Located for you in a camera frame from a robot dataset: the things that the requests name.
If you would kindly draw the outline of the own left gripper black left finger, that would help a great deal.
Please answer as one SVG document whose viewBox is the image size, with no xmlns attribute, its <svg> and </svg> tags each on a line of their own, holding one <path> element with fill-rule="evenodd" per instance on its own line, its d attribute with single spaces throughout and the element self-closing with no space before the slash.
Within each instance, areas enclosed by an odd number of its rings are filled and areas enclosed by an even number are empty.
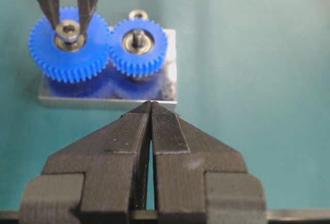
<svg viewBox="0 0 330 224">
<path fill-rule="evenodd" d="M 20 223 L 128 223 L 145 206 L 151 103 L 49 156 L 24 191 Z"/>
</svg>

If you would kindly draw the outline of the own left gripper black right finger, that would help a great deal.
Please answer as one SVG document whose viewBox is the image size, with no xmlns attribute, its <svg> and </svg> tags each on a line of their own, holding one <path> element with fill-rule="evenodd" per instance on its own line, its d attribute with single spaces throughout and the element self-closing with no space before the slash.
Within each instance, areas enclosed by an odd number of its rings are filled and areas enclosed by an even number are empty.
<svg viewBox="0 0 330 224">
<path fill-rule="evenodd" d="M 266 198 L 240 152 L 152 103 L 159 223 L 266 223 Z"/>
</svg>

